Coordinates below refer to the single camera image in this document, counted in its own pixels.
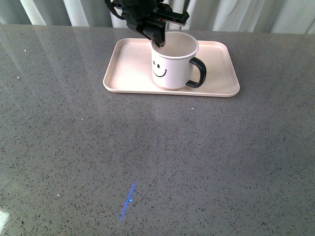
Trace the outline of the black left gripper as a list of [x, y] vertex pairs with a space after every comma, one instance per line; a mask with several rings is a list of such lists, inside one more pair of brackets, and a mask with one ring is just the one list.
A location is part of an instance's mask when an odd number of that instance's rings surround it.
[[165, 45], [166, 22], [185, 26], [189, 13], [172, 12], [168, 4], [161, 0], [106, 0], [110, 12], [127, 26], [140, 34], [144, 34], [158, 47]]

